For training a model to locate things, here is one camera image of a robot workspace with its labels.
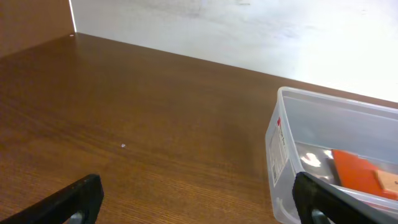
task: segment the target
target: label on container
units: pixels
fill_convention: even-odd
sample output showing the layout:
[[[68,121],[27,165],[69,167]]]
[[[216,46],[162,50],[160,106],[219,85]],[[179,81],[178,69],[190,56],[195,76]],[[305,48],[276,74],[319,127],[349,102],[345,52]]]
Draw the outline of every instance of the label on container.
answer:
[[[276,128],[271,137],[269,148],[271,149],[271,171],[274,187],[279,180],[279,177],[286,166],[289,153],[287,151],[285,137],[281,128],[281,120],[278,119]]]

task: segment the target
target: transparent storage box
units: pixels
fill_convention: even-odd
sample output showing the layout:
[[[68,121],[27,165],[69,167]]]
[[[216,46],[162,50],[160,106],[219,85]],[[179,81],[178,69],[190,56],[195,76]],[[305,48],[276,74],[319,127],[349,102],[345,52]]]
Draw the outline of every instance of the transparent storage box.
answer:
[[[282,87],[266,133],[267,170],[275,218],[300,223],[292,197],[306,171],[398,219],[398,201],[340,186],[331,149],[365,158],[398,174],[398,110]]]

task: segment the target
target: brown tabletop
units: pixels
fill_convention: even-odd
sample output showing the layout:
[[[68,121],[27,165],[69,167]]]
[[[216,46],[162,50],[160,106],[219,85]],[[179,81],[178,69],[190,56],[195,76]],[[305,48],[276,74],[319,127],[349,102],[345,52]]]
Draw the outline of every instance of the brown tabletop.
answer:
[[[398,108],[83,34],[2,58],[0,219],[97,173],[97,223],[277,223],[264,135],[281,86]]]

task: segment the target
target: white wall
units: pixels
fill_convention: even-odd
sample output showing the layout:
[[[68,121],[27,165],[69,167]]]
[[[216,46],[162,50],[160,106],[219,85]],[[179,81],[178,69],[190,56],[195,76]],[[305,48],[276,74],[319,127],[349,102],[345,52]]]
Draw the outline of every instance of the white wall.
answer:
[[[396,0],[72,0],[72,6],[77,32],[398,101]]]

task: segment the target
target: orange object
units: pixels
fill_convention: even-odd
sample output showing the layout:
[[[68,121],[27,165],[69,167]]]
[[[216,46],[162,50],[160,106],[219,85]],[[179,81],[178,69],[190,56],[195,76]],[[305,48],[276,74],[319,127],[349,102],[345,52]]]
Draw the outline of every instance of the orange object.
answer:
[[[377,177],[378,168],[366,159],[341,150],[332,150],[343,187],[398,200],[398,194],[383,189]]]

